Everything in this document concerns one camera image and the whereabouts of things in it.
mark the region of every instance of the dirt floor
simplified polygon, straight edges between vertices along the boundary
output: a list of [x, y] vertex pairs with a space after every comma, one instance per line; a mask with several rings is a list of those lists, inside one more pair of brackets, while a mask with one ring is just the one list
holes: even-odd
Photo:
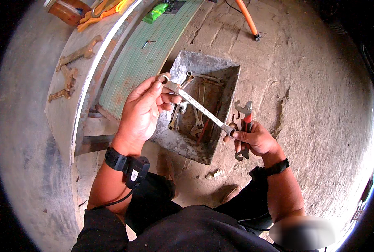
[[[252, 100], [255, 120], [284, 149], [306, 214], [344, 231], [374, 169], [374, 97], [366, 68], [351, 39], [332, 33], [306, 1], [253, 0], [247, 8], [266, 33], [260, 42], [253, 41], [240, 13], [223, 1], [205, 1], [166, 65], [180, 50], [240, 63], [235, 100]], [[209, 166], [169, 153], [180, 190], [175, 202], [217, 206], [231, 185], [245, 186], [247, 173], [262, 165], [252, 154], [237, 161], [233, 143], [219, 145]], [[167, 151], [149, 142], [144, 146], [153, 172], [159, 152]], [[103, 159], [104, 151], [78, 157], [81, 216]], [[205, 178], [216, 169], [221, 176]]]

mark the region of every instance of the debris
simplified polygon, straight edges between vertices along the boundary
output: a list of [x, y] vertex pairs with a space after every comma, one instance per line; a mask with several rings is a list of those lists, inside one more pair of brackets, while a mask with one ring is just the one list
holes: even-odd
[[211, 177], [216, 178], [217, 176], [222, 175], [222, 174], [223, 174], [223, 171], [221, 171], [221, 170], [219, 170], [219, 169], [216, 169], [215, 172], [213, 172], [213, 173], [208, 173], [207, 175], [205, 175], [205, 178], [206, 178], [206, 179], [211, 178]]

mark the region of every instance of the left hand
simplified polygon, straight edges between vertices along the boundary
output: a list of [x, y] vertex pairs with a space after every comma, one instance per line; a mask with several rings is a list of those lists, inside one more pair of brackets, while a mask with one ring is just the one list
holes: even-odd
[[165, 78], [159, 78], [161, 75], [170, 78], [170, 73], [150, 77], [128, 95], [113, 147], [118, 139], [131, 153], [120, 154], [139, 155], [145, 141], [155, 132], [159, 114], [164, 110], [171, 111], [173, 106], [170, 103], [181, 101], [181, 97], [170, 94], [172, 91], [163, 87]]

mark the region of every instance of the right hand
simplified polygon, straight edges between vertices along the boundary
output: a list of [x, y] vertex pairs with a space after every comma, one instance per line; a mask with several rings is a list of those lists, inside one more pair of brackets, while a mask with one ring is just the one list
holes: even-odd
[[[244, 149], [246, 147], [246, 145], [241, 144], [241, 142], [250, 144], [250, 150], [256, 156], [276, 153], [279, 149], [281, 149], [279, 144], [264, 128], [264, 126], [256, 121], [253, 121], [251, 133], [235, 131], [233, 133], [233, 137], [235, 138], [236, 152], [240, 152], [242, 148]], [[224, 142], [229, 142], [229, 140], [230, 138], [224, 138]]]

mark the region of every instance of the black wrist strap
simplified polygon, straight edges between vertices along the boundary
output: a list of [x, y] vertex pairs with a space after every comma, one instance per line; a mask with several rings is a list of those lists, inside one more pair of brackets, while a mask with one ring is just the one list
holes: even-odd
[[288, 159], [285, 159], [279, 163], [274, 164], [273, 166], [267, 169], [265, 169], [264, 167], [256, 166], [252, 171], [249, 172], [249, 175], [254, 180], [265, 179], [268, 176], [283, 172], [288, 167], [289, 167], [289, 161]]

